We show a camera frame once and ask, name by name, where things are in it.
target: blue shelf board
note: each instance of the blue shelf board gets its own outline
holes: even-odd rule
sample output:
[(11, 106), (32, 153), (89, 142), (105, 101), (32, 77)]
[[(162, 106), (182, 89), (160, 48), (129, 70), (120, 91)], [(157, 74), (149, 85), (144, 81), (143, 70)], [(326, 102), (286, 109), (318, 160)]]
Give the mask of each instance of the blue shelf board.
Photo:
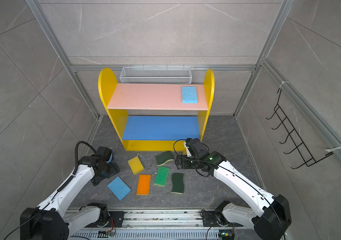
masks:
[(200, 138), (196, 116), (129, 116), (123, 140), (162, 140)]

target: white string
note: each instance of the white string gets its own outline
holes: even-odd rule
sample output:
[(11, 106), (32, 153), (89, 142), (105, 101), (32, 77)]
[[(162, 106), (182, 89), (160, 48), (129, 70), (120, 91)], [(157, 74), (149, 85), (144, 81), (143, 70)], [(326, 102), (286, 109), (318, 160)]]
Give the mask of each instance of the white string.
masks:
[(281, 88), (281, 86), (282, 86), (284, 83), (288, 83), (288, 82), (282, 81), (280, 87), (278, 87), (278, 88)]
[(332, 151), (337, 150), (337, 149), (341, 149), (341, 147), (335, 147), (335, 148), (332, 148), (332, 149), (325, 149), (325, 151), (332, 152)]
[[(137, 155), (136, 155), (136, 156), (138, 157), (139, 155), (141, 156), (141, 154), (137, 153)], [(143, 156), (141, 156), (141, 157), (145, 159), (145, 157), (143, 157)]]

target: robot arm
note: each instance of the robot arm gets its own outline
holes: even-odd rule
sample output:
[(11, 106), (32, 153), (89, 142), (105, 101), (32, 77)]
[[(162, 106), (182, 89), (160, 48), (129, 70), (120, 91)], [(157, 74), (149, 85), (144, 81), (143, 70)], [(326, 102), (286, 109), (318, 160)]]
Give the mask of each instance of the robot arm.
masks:
[(244, 208), (224, 201), (216, 209), (219, 223), (239, 223), (254, 228), (263, 240), (280, 239), (289, 225), (291, 215), (288, 200), (275, 197), (247, 179), (220, 153), (209, 153), (198, 138), (188, 138), (184, 146), (187, 155), (177, 156), (175, 164), (182, 169), (201, 169), (228, 185), (250, 206)]
[(38, 207), (24, 210), (20, 216), (20, 239), (67, 239), (88, 224), (95, 223), (99, 227), (108, 224), (106, 204), (90, 203), (79, 212), (64, 217), (73, 199), (89, 180), (96, 186), (120, 172), (117, 164), (112, 162), (112, 150), (99, 147), (94, 152), (92, 156), (84, 156), (78, 162), (76, 157), (78, 166), (63, 184)]

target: green scouring sponge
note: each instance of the green scouring sponge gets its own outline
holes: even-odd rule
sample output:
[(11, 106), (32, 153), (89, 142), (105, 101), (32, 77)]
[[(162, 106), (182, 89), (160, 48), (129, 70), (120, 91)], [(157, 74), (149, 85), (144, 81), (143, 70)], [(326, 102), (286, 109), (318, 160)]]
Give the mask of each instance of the green scouring sponge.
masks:
[(158, 166), (162, 166), (169, 161), (173, 161), (173, 154), (171, 151), (163, 152), (160, 155), (156, 155), (156, 162)]
[(169, 173), (168, 167), (159, 166), (157, 170), (156, 178), (154, 179), (154, 185), (165, 187)]
[(172, 193), (184, 193), (183, 177), (183, 173), (175, 172), (172, 174)]

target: gray tile wall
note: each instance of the gray tile wall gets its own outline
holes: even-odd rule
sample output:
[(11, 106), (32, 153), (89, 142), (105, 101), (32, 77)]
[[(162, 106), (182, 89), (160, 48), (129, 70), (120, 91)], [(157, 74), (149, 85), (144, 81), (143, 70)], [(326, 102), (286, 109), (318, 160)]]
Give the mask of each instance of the gray tile wall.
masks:
[(341, 1), (296, 1), (268, 58), (341, 137)]
[[(115, 71), (117, 81), (120, 82), (120, 71)], [(215, 94), (210, 111), (211, 115), (232, 115), (237, 103), (250, 77), (250, 71), (215, 71)], [(98, 92), (97, 71), (80, 71), (78, 75), (88, 95), (93, 101), (97, 112), (106, 115), (106, 110), (101, 102)], [(203, 84), (205, 71), (192, 71), (192, 83)], [(197, 111), (151, 111), (129, 110), (131, 115), (197, 115)]]
[(93, 123), (25, 1), (0, 0), (0, 239), (68, 176)]
[[(291, 154), (294, 144), (273, 114), (278, 99), (279, 85), (261, 70), (239, 116), (245, 141), (252, 152), (257, 169), (267, 190), (282, 194), (289, 200), (293, 239), (341, 239), (341, 163), (330, 156), (310, 167), (297, 167), (303, 163), (297, 150)], [(285, 120), (287, 128), (295, 127), (316, 160), (327, 153), (328, 147), (311, 127), (288, 97), (282, 93), (279, 104), (292, 125)]]
[(73, 64), (255, 64), (280, 0), (41, 0)]

